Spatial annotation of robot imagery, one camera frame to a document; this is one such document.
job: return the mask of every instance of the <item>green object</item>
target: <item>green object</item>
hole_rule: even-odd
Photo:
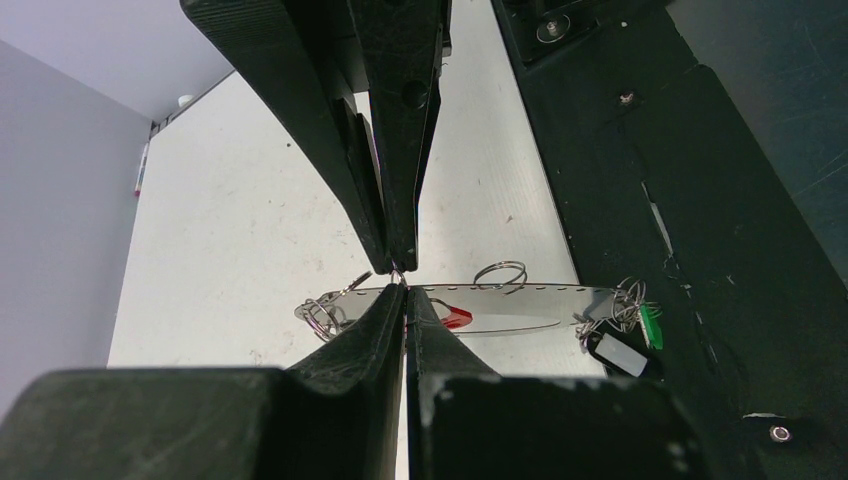
[[[662,329],[657,323],[657,317],[660,313],[657,310],[652,310],[647,305],[639,307],[639,316],[642,317],[642,328],[645,329],[645,338],[648,340],[651,348],[654,350],[662,350],[663,339]]]

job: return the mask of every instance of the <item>gray wall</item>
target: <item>gray wall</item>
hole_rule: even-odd
[[[232,70],[179,0],[2,0],[0,40],[156,121]]]
[[[105,365],[149,130],[0,42],[0,415],[44,371]]]

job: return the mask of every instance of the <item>screw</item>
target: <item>screw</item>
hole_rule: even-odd
[[[622,93],[618,96],[618,101],[622,105],[630,105],[636,99],[636,94],[633,92]]]
[[[772,426],[769,429],[769,436],[773,442],[777,443],[786,443],[792,440],[792,434],[789,433],[786,427]]]

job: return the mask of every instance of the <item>metal screw head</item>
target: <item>metal screw head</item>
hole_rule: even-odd
[[[789,433],[789,430],[786,427],[772,426],[769,428],[769,436],[773,442],[777,443],[786,443],[789,440],[792,440],[792,434]]]
[[[622,93],[618,96],[618,101],[622,105],[630,105],[636,99],[636,94],[633,92]]]

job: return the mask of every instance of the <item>white table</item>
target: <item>white table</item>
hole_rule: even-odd
[[[578,283],[490,3],[454,2],[451,34],[407,279],[469,283],[514,259],[533,282]],[[368,268],[341,206],[232,75],[151,142],[109,365],[292,365],[321,346],[293,309]],[[603,375],[566,327],[467,344],[504,374]]]

